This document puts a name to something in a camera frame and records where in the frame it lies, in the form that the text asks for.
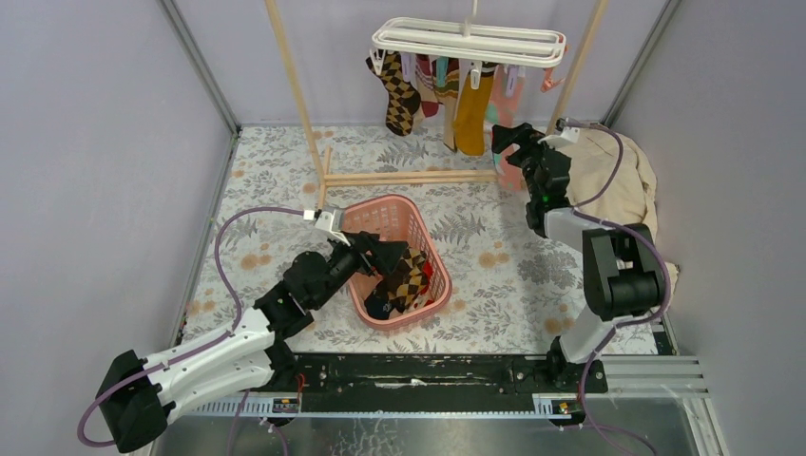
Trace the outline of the red snowflake sock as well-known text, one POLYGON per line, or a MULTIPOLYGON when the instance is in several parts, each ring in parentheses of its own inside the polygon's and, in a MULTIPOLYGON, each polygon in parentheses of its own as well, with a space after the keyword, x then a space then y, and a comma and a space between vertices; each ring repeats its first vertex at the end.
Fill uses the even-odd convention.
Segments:
POLYGON ((425 289, 428 289, 430 287, 431 279, 432 279, 432 276, 433 276, 433 267, 432 267, 431 262, 429 260, 426 260, 422 264, 421 270, 422 270, 422 274, 424 276, 423 286, 424 286, 425 289))

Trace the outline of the navy sock red cuff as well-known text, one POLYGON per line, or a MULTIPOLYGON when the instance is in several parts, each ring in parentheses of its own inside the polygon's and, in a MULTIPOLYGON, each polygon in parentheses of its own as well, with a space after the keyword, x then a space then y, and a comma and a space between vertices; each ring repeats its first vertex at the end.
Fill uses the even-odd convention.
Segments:
POLYGON ((372 292, 364 300, 365 312, 370 318, 388 320, 395 310, 388 292, 372 292))

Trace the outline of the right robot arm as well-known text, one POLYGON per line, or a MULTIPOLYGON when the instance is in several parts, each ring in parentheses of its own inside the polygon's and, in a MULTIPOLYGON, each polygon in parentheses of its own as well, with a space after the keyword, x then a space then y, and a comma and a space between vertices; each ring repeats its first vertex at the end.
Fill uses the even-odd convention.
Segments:
POLYGON ((491 129, 493 154, 514 149, 506 161, 526 183, 528 227, 583 257, 585 308, 575 326, 553 341, 545 366, 548 384, 559 391, 582 380, 581 364, 594 361, 618 329, 662 315, 671 300, 670 273, 648 227, 597 218, 583 213, 581 202, 569 201, 571 159, 561 150, 578 140, 581 128, 567 121, 558 135, 529 123, 491 129))

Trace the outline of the pink laundry basket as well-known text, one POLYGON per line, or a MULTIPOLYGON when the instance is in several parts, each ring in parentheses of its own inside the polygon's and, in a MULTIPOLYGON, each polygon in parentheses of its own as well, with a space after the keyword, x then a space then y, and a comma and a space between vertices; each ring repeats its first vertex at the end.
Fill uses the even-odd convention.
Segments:
POLYGON ((421 322, 445 308, 452 282, 415 204, 386 195, 347 208, 343 230, 378 235, 381 264, 349 280, 358 316, 385 332, 421 322))

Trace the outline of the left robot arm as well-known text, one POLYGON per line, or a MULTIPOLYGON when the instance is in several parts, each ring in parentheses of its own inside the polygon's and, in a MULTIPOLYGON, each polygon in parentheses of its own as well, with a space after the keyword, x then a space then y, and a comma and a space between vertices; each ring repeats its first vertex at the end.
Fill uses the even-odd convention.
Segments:
POLYGON ((289 387, 297 373, 286 339, 313 322, 320 309, 355 274, 389 275, 409 245, 377 234, 349 233, 332 253, 303 252, 282 279, 222 327, 181 345, 138 356, 125 351, 111 362, 96 394, 111 444, 128 453, 156 440, 187 412, 239 390, 289 387))

